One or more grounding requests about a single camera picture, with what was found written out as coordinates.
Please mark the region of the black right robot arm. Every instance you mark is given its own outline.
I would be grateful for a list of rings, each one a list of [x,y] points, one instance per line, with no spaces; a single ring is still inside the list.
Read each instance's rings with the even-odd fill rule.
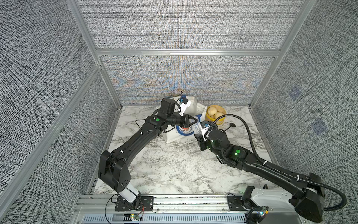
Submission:
[[[205,139],[202,134],[194,135],[201,151],[210,150],[220,163],[258,175],[288,191],[292,196],[288,203],[303,218],[319,223],[323,219],[324,189],[314,185],[321,183],[320,176],[303,175],[288,171],[269,161],[260,161],[254,153],[229,142],[225,132],[213,130]]]

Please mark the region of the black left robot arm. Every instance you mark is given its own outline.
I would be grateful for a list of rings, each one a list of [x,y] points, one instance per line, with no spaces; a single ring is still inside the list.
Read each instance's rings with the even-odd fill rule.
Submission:
[[[130,183],[128,167],[137,154],[168,127],[190,128],[198,119],[182,112],[182,106],[174,99],[164,98],[159,109],[143,120],[144,124],[122,146],[104,151],[99,159],[98,178],[116,191],[136,209],[140,203],[139,191]]]

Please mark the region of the blue compass clear case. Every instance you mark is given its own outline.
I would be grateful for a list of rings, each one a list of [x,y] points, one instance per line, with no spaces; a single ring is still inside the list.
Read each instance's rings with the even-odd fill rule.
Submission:
[[[202,126],[199,123],[196,128],[193,128],[194,135],[203,136]]]

